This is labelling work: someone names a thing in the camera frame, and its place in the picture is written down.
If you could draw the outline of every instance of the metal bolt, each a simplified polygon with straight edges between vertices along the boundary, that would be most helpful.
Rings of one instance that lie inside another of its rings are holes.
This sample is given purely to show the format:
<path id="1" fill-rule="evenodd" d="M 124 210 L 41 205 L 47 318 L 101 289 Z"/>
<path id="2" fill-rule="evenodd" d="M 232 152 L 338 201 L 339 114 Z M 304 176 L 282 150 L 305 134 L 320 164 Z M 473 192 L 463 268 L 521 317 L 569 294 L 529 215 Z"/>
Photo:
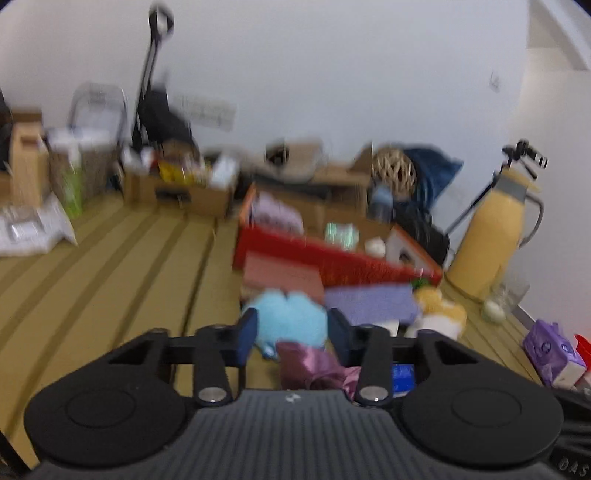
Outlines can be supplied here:
<path id="1" fill-rule="evenodd" d="M 363 387 L 359 395 L 365 400 L 381 401 L 388 397 L 388 390 L 384 387 L 370 385 L 369 387 Z"/>
<path id="2" fill-rule="evenodd" d="M 227 392 L 220 387 L 207 387 L 199 392 L 199 400 L 207 403 L 218 403 L 228 396 Z"/>

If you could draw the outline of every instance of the purple tissue box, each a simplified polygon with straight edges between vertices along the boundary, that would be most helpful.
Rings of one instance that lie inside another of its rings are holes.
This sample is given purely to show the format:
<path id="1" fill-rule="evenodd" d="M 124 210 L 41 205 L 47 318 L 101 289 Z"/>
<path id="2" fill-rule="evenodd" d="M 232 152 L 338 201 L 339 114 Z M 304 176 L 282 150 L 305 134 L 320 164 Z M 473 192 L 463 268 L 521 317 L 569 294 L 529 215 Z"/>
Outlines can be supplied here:
<path id="1" fill-rule="evenodd" d="M 525 353 L 549 387 L 572 388 L 587 367 L 570 342 L 558 332 L 558 325 L 538 320 L 523 340 Z"/>

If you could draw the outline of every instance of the purple fabric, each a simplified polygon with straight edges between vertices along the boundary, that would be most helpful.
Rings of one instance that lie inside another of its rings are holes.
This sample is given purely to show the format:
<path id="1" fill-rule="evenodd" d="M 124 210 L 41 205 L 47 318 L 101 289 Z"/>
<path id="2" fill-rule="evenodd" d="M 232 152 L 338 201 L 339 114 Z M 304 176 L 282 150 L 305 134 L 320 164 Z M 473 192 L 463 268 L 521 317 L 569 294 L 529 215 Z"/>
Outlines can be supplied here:
<path id="1" fill-rule="evenodd" d="M 412 286 L 400 283 L 327 288 L 324 303 L 327 309 L 339 309 L 351 325 L 379 325 L 391 320 L 410 325 L 420 312 Z"/>
<path id="2" fill-rule="evenodd" d="M 295 209 L 275 200 L 268 193 L 260 193 L 251 209 L 255 225 L 303 235 L 304 222 Z"/>
<path id="3" fill-rule="evenodd" d="M 361 367 L 342 367 L 329 352 L 296 342 L 277 342 L 284 390 L 342 389 L 353 400 Z"/>

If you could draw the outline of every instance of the red box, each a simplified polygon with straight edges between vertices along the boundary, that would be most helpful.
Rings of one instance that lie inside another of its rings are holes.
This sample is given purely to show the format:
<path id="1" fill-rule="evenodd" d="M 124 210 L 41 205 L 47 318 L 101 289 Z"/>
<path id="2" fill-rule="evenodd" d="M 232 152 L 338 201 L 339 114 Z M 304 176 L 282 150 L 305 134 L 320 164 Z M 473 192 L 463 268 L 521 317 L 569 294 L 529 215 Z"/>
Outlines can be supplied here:
<path id="1" fill-rule="evenodd" d="M 254 225 L 250 212 L 258 191 L 269 191 L 278 200 L 296 208 L 302 215 L 306 235 L 294 236 Z M 397 237 L 403 239 L 409 249 L 417 254 L 421 263 L 427 267 L 415 268 L 410 265 L 393 264 L 370 257 L 362 250 L 347 252 L 327 244 L 322 238 L 324 226 L 329 222 L 356 225 L 360 233 L 361 249 L 369 238 L 380 236 L 387 240 L 394 230 Z M 374 222 L 349 207 L 327 205 L 321 201 L 286 192 L 260 189 L 254 185 L 246 195 L 240 212 L 238 240 L 233 260 L 234 269 L 243 269 L 248 252 L 257 252 L 318 267 L 325 287 L 387 282 L 407 283 L 419 278 L 425 278 L 432 285 L 439 285 L 443 278 L 441 268 L 400 227 L 392 228 L 390 225 Z"/>

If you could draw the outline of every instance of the yellow plush toy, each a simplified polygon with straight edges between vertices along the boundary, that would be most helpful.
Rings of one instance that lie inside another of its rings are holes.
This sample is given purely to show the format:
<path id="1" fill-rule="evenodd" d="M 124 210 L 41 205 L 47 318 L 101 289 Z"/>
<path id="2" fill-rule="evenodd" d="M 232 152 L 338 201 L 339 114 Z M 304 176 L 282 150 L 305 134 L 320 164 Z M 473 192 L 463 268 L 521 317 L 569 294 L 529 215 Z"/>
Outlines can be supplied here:
<path id="1" fill-rule="evenodd" d="M 431 286 L 419 288 L 414 299 L 423 316 L 408 328 L 406 337 L 415 338 L 419 330 L 435 330 L 454 340 L 460 338 L 467 321 L 464 307 L 444 300 L 441 290 Z"/>

